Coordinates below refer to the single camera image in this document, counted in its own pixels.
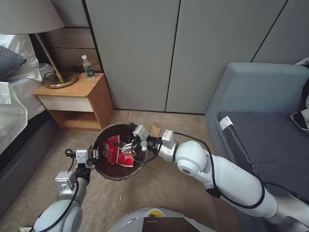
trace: bottle label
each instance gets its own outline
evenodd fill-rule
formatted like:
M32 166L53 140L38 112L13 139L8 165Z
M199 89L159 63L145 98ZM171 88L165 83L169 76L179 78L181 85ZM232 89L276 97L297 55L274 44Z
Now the bottle label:
M87 77L93 77L94 76L94 71L93 68L85 69Z

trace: wall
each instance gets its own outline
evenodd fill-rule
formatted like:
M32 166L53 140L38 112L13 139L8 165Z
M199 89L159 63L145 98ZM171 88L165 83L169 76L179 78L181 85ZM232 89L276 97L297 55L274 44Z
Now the wall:
M164 111L179 0L86 0L115 108Z
M309 1L289 0L253 62L295 64L309 56Z
M250 62L285 0L181 0L166 111L204 114L230 62Z
M65 24L44 34L53 57L82 71L86 54L104 68L118 109L204 114L228 63L309 56L305 0L52 3Z
M60 70L83 72L82 55L87 55L94 71L101 66L81 0L51 0L64 28L42 33L42 38Z

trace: red snack bag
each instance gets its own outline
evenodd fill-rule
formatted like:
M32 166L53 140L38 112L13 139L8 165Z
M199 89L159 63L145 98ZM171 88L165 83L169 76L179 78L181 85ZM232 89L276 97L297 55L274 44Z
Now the red snack bag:
M121 166L125 166L125 167L133 167L134 160L132 158L131 152L129 151L129 152L122 153L122 151L120 151L117 164Z
M116 164L119 157L119 148L113 143L119 143L119 135L110 137L106 143L107 161Z

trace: white drawer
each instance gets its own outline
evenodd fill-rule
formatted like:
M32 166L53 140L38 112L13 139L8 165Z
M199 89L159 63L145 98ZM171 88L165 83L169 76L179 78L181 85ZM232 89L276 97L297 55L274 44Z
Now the white drawer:
M48 110L93 112L88 98L38 96Z

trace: bed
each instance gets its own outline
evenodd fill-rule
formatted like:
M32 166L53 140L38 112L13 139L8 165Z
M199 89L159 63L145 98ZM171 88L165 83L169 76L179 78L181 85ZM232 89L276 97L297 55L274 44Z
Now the bed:
M2 35L0 46L26 62L0 76L0 217L13 203L49 150L58 131L33 92L53 68L39 63L29 35Z

